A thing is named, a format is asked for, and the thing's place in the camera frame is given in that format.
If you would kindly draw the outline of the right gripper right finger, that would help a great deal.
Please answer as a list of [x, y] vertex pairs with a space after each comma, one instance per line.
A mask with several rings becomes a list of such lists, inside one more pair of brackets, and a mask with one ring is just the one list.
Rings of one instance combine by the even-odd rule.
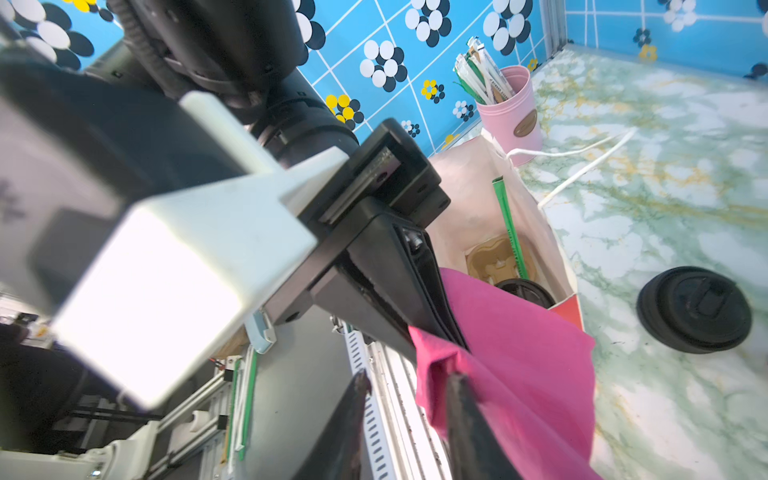
[[445, 406], [454, 479], [521, 479], [480, 411], [465, 375], [449, 376]]

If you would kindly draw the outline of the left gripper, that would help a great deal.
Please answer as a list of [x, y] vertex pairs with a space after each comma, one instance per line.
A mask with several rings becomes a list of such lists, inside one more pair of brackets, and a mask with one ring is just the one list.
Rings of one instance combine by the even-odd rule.
[[299, 219], [318, 245], [266, 302], [277, 324], [317, 305], [411, 362], [415, 327], [466, 349], [426, 232], [451, 203], [441, 178], [396, 121], [361, 144]]

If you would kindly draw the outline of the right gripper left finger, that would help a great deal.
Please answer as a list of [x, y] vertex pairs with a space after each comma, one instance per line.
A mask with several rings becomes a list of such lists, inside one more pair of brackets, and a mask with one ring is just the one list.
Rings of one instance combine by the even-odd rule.
[[359, 479], [366, 399], [371, 383], [356, 372], [309, 455], [293, 476], [300, 479]]

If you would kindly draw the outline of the single pink napkin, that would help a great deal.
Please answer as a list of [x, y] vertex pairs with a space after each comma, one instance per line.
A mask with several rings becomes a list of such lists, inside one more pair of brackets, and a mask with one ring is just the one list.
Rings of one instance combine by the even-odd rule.
[[462, 272], [442, 281], [467, 346], [416, 327], [416, 402], [448, 434], [445, 386], [467, 376], [480, 411], [525, 479], [595, 479], [594, 339], [557, 313]]

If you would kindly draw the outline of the single cardboard cup carrier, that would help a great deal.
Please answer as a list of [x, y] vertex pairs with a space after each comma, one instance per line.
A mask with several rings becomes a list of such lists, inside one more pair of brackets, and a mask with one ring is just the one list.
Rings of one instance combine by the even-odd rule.
[[492, 285], [521, 277], [506, 234], [477, 245], [465, 255], [465, 259], [469, 276]]

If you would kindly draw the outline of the red white paper bag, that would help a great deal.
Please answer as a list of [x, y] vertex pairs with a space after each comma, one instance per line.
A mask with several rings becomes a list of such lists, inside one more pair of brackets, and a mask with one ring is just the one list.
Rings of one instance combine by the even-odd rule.
[[595, 179], [597, 165], [581, 163], [571, 177], [557, 178], [546, 194], [533, 195], [528, 175], [545, 172], [557, 159], [538, 157], [516, 168], [480, 135], [432, 156], [430, 162], [451, 199], [427, 229], [440, 266], [468, 274], [465, 255], [491, 238], [507, 235], [492, 186], [495, 178], [503, 176], [532, 281], [544, 287], [556, 303], [577, 297], [580, 325], [588, 333], [637, 324], [633, 296], [610, 286], [591, 260], [597, 243], [582, 247], [575, 243], [576, 229], [586, 224], [586, 217], [570, 203]]

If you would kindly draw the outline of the green straw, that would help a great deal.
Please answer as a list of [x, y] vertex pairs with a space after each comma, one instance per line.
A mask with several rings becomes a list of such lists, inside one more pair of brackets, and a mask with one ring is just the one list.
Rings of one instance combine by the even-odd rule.
[[508, 239], [516, 261], [519, 277], [523, 280], [529, 280], [530, 276], [525, 264], [521, 243], [511, 214], [504, 177], [499, 176], [495, 178], [492, 181], [492, 186], [499, 204], [502, 218], [504, 220]]

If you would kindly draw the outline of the black cup lid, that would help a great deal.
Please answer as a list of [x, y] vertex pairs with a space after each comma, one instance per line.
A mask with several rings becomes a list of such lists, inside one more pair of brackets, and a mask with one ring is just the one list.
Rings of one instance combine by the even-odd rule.
[[545, 309], [556, 304], [553, 296], [544, 287], [529, 279], [507, 279], [498, 282], [495, 287]]

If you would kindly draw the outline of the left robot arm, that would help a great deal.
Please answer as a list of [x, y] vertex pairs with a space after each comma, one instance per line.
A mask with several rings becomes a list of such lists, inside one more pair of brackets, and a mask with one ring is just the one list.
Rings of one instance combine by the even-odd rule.
[[52, 65], [1, 59], [1, 97], [31, 126], [1, 142], [1, 279], [23, 299], [57, 307], [116, 225], [115, 215], [58, 206], [31, 240], [14, 240], [30, 173], [44, 193], [81, 166], [121, 209], [152, 194], [240, 173], [211, 137], [182, 118], [188, 93], [210, 93], [284, 168], [338, 148], [347, 161], [300, 211], [318, 246], [281, 281], [264, 313], [276, 323], [312, 306], [412, 356], [416, 327], [464, 345], [426, 227], [449, 205], [440, 177], [393, 120], [364, 141], [336, 121], [299, 72], [314, 46], [284, 1], [111, 1], [122, 45], [86, 73], [76, 36]]

